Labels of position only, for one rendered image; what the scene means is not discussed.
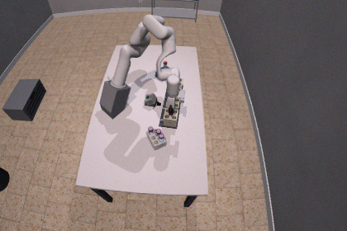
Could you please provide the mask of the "white tube rack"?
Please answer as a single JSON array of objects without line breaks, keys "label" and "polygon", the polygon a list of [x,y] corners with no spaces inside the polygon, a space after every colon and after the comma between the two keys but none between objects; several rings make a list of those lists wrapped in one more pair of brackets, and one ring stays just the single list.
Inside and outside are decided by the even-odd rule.
[{"label": "white tube rack", "polygon": [[[157,149],[160,149],[160,148],[163,148],[164,146],[166,146],[166,141],[165,141],[165,139],[164,139],[164,142],[160,142],[159,141],[159,138],[157,137],[157,134],[156,134],[156,130],[157,130],[158,128],[155,128],[154,130],[153,130],[153,134],[152,135],[149,135],[149,131],[148,131],[148,133],[147,133],[147,137],[149,137],[149,139],[151,139],[151,144],[153,144],[152,146],[154,146],[153,148],[154,148],[154,150],[157,150]],[[152,137],[152,136],[154,136],[154,137]],[[152,138],[151,138],[152,137]],[[156,139],[155,139],[156,138]],[[158,143],[159,142],[159,143]],[[158,143],[158,144],[157,144]]]}]

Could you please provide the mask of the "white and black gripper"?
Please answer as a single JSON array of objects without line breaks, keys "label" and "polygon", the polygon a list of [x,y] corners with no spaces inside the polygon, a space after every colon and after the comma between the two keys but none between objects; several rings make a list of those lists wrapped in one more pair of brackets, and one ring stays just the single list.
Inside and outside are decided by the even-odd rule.
[{"label": "white and black gripper", "polygon": [[176,97],[168,97],[167,108],[169,108],[169,113],[174,113],[174,105],[175,105],[174,100],[176,101]]}]

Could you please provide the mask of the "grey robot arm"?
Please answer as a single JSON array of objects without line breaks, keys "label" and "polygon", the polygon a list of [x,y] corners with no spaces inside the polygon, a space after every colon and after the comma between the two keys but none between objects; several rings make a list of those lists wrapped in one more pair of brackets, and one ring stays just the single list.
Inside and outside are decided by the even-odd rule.
[{"label": "grey robot arm", "polygon": [[176,52],[174,29],[164,26],[164,18],[161,16],[144,16],[129,39],[130,45],[121,47],[115,74],[113,77],[107,77],[108,80],[111,80],[110,84],[117,88],[126,87],[125,80],[131,66],[131,58],[139,58],[150,44],[148,32],[162,42],[162,54],[158,57],[156,63],[157,78],[160,81],[167,80],[166,93],[168,97],[180,98],[180,102],[184,103],[186,90],[179,91],[180,70],[178,68],[161,68],[160,66],[165,57]]}]

